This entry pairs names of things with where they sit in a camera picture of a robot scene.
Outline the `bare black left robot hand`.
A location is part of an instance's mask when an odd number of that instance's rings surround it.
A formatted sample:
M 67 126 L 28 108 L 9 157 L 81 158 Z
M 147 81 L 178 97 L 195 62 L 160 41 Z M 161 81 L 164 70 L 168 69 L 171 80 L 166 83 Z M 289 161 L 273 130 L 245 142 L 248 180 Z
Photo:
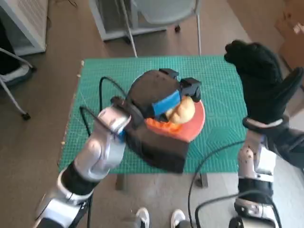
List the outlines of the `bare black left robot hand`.
M 136 106 L 142 116 L 168 122 L 165 113 L 175 108 L 184 96 L 194 102 L 201 99 L 201 82 L 193 77 L 178 79 L 179 72 L 169 68 L 149 70 L 134 80 L 126 100 Z

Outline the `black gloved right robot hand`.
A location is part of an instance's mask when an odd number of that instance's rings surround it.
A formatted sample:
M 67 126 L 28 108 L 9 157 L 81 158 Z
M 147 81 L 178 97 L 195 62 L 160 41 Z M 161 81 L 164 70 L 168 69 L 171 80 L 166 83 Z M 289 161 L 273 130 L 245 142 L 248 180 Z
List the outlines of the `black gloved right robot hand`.
M 301 84 L 303 67 L 283 78 L 275 54 L 260 43 L 234 40 L 225 50 L 224 59 L 235 66 L 243 86 L 247 117 L 263 124 L 281 119 Z

